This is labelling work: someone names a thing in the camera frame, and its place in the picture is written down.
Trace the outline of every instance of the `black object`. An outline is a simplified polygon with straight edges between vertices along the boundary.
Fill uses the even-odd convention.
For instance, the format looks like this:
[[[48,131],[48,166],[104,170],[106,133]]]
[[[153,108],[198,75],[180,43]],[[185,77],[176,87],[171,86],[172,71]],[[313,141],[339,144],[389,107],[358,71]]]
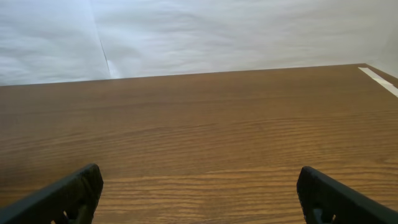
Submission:
[[[311,167],[303,167],[297,193],[307,224],[398,224],[398,213]]]
[[[0,210],[0,224],[90,224],[103,188],[100,168],[74,174]]]

